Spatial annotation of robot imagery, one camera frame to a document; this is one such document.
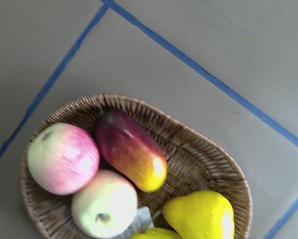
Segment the yellow lemon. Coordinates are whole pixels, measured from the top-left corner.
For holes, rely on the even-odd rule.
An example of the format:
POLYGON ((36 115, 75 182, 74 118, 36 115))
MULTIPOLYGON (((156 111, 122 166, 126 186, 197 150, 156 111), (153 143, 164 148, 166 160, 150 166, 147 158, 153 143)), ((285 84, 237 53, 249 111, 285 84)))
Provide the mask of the yellow lemon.
POLYGON ((168 224, 183 239, 233 239, 234 212, 220 193, 196 191, 173 198, 162 207, 168 224))

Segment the woven wicker basket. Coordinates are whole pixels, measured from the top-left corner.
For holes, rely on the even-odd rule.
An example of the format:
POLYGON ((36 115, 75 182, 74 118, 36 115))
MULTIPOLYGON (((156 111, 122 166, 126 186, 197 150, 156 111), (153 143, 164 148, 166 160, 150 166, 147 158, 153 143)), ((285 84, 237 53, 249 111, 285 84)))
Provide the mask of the woven wicker basket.
MULTIPOLYGON (((137 191, 138 206, 157 212, 173 197, 197 190, 221 193, 234 210, 235 238, 249 237, 252 196, 247 180, 234 159, 220 146, 147 102, 126 95, 98 94, 73 100, 51 113, 32 138, 56 122, 66 122, 94 133, 100 111, 118 108, 134 118, 166 155, 168 175, 161 189, 137 191)), ((31 221, 47 239, 85 239, 71 216, 71 197, 42 189, 32 178, 27 157, 20 163, 20 191, 31 221)))

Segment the dark red apple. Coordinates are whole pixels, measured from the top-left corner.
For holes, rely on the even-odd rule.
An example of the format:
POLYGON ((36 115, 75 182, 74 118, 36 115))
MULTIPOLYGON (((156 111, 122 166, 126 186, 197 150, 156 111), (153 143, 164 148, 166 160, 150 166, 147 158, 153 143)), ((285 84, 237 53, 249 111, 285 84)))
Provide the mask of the dark red apple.
POLYGON ((126 112, 101 112, 95 140, 103 158, 140 190, 159 190, 167 177, 167 160, 157 142, 126 112))

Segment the white paper tag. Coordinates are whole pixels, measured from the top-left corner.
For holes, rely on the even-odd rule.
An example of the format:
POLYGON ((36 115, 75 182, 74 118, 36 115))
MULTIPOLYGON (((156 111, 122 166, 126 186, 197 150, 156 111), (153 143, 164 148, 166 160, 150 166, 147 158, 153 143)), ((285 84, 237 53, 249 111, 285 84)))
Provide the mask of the white paper tag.
POLYGON ((148 207, 141 207, 137 210, 136 216, 129 227, 117 239, 130 239, 134 234, 154 228, 151 213, 148 207))

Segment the pale green pink apple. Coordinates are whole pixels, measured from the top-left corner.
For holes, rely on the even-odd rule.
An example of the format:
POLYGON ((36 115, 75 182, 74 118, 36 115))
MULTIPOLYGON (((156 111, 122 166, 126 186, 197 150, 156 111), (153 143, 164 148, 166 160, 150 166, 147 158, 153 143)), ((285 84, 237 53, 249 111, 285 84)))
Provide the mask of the pale green pink apple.
POLYGON ((138 208, 133 185, 120 174, 100 170, 88 185, 72 197, 72 217, 81 231, 107 239, 123 233, 138 208))

